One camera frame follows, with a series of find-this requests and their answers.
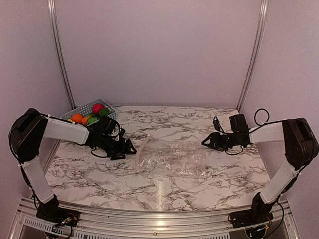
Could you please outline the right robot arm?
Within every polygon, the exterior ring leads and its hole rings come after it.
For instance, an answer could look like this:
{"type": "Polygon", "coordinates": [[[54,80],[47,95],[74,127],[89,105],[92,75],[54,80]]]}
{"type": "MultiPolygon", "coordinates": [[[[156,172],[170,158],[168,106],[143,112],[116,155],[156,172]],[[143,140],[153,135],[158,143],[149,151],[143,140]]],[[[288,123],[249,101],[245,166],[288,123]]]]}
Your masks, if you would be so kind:
{"type": "Polygon", "coordinates": [[[247,219],[259,222],[279,197],[295,183],[298,175],[319,153],[318,141],[305,118],[282,119],[265,122],[250,128],[243,114],[229,118],[231,131],[225,132],[218,118],[213,119],[215,131],[202,141],[202,146],[229,154],[238,146],[241,150],[248,146],[258,149],[276,149],[269,156],[278,156],[277,171],[269,183],[254,197],[247,219]]]}

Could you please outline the fake orange fruit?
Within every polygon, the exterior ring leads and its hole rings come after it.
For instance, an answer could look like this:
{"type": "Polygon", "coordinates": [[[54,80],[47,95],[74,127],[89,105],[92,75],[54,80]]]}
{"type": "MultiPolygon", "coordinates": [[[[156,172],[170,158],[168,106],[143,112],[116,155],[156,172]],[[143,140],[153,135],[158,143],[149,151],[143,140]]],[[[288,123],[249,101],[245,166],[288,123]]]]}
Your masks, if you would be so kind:
{"type": "Polygon", "coordinates": [[[72,117],[71,120],[75,123],[81,123],[83,116],[80,113],[75,113],[72,117]]]}

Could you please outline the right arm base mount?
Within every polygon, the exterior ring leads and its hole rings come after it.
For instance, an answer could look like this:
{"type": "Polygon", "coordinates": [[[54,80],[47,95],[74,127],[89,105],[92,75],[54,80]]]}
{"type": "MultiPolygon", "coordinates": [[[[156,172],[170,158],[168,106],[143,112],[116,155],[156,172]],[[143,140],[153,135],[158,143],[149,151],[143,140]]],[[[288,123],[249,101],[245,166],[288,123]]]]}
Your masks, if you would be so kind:
{"type": "Polygon", "coordinates": [[[228,215],[228,221],[232,224],[233,228],[260,224],[263,222],[271,221],[272,219],[273,214],[271,211],[268,210],[262,211],[261,213],[256,213],[252,209],[248,209],[231,212],[228,215]]]}

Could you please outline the clear zip top bag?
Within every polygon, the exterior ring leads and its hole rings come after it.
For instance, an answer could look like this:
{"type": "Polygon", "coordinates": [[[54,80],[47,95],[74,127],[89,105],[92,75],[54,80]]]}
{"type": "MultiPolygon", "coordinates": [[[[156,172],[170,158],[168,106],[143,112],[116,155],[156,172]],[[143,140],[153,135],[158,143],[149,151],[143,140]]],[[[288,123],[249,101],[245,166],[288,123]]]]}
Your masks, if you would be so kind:
{"type": "Polygon", "coordinates": [[[206,169],[206,152],[195,141],[168,141],[150,135],[137,150],[134,163],[136,173],[199,178],[206,169]]]}

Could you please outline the fake orange carrot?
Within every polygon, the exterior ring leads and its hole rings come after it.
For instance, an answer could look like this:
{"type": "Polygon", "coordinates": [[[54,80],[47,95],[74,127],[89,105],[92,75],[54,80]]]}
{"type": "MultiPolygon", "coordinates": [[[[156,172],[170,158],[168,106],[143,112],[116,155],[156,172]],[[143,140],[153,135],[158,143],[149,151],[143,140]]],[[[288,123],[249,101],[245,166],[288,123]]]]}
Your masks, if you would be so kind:
{"type": "Polygon", "coordinates": [[[81,124],[82,124],[82,125],[87,125],[89,118],[90,118],[90,117],[83,117],[83,118],[81,119],[81,124]]]}

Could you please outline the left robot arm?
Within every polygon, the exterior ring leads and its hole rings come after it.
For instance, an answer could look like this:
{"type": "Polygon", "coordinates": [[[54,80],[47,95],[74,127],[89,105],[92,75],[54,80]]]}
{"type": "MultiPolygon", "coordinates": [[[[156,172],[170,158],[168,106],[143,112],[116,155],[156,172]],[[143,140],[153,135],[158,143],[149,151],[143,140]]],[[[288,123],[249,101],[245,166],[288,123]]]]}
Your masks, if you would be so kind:
{"type": "Polygon", "coordinates": [[[91,150],[100,149],[110,160],[122,160],[137,153],[131,140],[124,135],[125,130],[120,124],[107,116],[84,126],[29,108],[13,123],[8,143],[32,194],[44,206],[44,214],[57,222],[63,217],[63,211],[58,207],[59,201],[44,173],[45,144],[49,141],[71,142],[91,150]]]}

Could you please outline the fake green lettuce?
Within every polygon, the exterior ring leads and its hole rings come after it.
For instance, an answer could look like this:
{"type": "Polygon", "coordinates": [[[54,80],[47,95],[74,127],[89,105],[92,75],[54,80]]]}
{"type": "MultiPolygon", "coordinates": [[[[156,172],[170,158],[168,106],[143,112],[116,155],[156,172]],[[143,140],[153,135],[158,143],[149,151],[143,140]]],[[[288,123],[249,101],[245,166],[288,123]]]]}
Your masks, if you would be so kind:
{"type": "Polygon", "coordinates": [[[99,115],[89,114],[87,119],[87,125],[93,124],[99,120],[99,115]]]}

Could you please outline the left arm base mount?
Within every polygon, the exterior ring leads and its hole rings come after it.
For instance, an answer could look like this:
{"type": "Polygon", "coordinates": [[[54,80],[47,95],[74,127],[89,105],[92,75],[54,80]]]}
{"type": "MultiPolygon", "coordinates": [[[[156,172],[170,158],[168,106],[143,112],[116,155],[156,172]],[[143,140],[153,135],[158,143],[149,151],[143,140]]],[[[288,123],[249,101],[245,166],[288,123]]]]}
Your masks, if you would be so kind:
{"type": "Polygon", "coordinates": [[[45,213],[44,210],[38,210],[36,213],[36,217],[53,222],[58,224],[59,226],[68,225],[72,227],[76,227],[78,223],[80,213],[77,210],[71,210],[66,208],[60,208],[53,212],[50,216],[48,213],[45,213]]]}

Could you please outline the fake red food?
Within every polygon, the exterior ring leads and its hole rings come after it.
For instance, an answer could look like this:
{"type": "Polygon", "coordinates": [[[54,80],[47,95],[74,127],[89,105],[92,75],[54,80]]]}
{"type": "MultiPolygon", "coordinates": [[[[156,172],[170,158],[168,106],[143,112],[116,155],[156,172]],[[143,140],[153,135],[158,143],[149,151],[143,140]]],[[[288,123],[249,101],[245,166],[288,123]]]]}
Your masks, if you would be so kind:
{"type": "Polygon", "coordinates": [[[92,112],[95,113],[95,114],[98,114],[100,110],[104,109],[104,105],[101,104],[101,103],[96,103],[93,105],[92,107],[92,112]]]}

